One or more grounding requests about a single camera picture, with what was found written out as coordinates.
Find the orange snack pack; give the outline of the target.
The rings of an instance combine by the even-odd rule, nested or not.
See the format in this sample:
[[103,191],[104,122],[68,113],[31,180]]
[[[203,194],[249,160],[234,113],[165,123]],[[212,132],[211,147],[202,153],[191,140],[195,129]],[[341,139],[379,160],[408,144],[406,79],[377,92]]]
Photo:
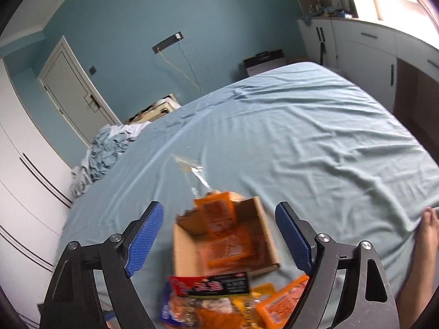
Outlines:
[[236,227],[235,195],[233,192],[217,192],[193,201],[212,238],[223,236]]

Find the bedside box clutter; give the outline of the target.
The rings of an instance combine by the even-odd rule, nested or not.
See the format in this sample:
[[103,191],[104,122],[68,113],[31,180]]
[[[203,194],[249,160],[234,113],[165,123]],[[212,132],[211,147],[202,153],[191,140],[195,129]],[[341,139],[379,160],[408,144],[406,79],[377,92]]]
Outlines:
[[181,107],[175,96],[171,93],[166,97],[154,102],[146,109],[139,111],[136,115],[125,121],[126,125],[153,122]]

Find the person's right foot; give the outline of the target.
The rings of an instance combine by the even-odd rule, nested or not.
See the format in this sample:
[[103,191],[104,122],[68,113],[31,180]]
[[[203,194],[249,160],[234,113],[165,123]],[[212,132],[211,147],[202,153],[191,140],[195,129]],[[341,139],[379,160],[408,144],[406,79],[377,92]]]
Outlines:
[[438,215],[428,207],[417,229],[411,269],[396,300],[400,328],[410,328],[432,298],[437,255]]

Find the white door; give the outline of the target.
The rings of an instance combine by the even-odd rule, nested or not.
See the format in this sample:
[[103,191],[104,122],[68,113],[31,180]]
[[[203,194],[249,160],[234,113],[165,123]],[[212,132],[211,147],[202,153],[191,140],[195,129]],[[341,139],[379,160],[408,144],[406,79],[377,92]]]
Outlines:
[[90,146],[105,125],[122,122],[100,95],[65,37],[47,58],[38,81],[77,137]]

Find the large clear spicy strip bag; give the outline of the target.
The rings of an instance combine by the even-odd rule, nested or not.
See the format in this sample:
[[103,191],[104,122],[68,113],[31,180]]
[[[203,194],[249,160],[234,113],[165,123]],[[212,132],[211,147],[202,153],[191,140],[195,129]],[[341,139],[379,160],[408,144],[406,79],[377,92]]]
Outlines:
[[244,302],[251,295],[245,272],[214,276],[171,276],[170,309],[179,327],[245,328]]

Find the black white printer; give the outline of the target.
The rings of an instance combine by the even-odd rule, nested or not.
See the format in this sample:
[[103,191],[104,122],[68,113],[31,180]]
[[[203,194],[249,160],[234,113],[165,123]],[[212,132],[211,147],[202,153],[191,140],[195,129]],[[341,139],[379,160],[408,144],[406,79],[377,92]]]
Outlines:
[[254,76],[287,65],[283,50],[272,50],[258,53],[243,61],[248,76]]

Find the pink snack pack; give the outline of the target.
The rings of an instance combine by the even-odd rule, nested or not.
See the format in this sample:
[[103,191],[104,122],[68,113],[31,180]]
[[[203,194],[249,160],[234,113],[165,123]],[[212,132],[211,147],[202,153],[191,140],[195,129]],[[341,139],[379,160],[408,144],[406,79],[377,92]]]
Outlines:
[[255,306],[255,310],[264,321],[266,328],[283,328],[295,310],[308,280],[307,275],[302,275]]
[[209,269],[230,266],[252,255],[252,235],[246,225],[238,226],[225,236],[206,241],[200,248],[202,264]]

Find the brown cardboard box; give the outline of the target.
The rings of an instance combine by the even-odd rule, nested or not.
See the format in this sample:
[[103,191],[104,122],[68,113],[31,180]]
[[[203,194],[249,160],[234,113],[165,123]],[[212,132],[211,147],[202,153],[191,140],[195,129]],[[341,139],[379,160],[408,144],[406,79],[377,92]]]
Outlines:
[[260,276],[280,268],[280,258],[258,197],[242,198],[234,194],[239,227],[249,232],[250,253],[228,264],[208,265],[211,238],[196,209],[176,218],[173,225],[173,269],[176,276],[212,276],[246,271]]

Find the clear yellow snack bag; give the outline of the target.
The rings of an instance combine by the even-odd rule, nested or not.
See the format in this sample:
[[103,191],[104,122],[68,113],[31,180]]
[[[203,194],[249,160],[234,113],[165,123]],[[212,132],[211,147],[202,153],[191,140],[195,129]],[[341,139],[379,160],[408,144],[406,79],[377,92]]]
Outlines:
[[172,157],[185,175],[185,180],[195,198],[202,198],[212,192],[213,189],[205,176],[204,167],[200,163],[179,155],[172,155]]

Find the white wardrobe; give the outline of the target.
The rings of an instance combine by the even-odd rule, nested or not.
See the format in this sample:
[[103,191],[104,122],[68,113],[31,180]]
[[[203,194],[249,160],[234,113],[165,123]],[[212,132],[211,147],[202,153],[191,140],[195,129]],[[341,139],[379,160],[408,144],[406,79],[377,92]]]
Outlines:
[[25,111],[1,66],[1,289],[29,328],[56,265],[71,199],[69,167]]

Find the blue white snack bag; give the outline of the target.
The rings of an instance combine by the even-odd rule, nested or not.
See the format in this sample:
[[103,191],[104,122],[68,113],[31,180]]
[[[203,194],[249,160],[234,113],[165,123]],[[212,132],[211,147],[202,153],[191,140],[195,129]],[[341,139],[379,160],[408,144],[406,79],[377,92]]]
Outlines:
[[169,282],[164,284],[164,288],[161,292],[160,302],[159,302],[159,319],[165,325],[173,325],[175,327],[179,327],[181,323],[177,321],[170,309],[170,299],[173,289]]

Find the black wall power strip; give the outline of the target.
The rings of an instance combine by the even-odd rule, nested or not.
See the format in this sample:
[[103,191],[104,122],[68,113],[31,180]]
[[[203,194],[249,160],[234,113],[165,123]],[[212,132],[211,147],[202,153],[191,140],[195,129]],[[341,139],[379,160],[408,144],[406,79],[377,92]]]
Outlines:
[[177,42],[181,41],[182,39],[184,39],[182,33],[177,32],[177,33],[167,37],[166,39],[162,40],[160,43],[154,45],[152,47],[153,52],[155,54],[162,52],[164,49],[170,47],[173,44],[176,44]]

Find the white cabinet with drawers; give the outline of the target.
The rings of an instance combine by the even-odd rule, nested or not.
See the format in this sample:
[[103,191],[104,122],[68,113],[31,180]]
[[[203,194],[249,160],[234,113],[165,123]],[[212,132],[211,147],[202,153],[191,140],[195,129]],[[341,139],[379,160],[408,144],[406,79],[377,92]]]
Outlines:
[[352,19],[298,20],[308,58],[338,70],[390,112],[403,63],[438,83],[438,49],[390,27]]

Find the light blue bed sheet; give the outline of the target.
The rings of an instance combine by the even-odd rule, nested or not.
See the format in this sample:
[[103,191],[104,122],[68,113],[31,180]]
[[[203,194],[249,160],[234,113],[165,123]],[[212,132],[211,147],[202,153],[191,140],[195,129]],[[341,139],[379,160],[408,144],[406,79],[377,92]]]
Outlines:
[[298,63],[213,91],[148,125],[74,201],[58,245],[98,244],[161,203],[163,225],[133,276],[153,319],[173,270],[173,223],[193,205],[179,156],[201,165],[212,188],[261,200],[280,268],[260,281],[277,287],[299,276],[275,223],[278,203],[342,244],[370,241],[394,293],[407,277],[420,215],[438,205],[438,165],[427,150],[331,70]]

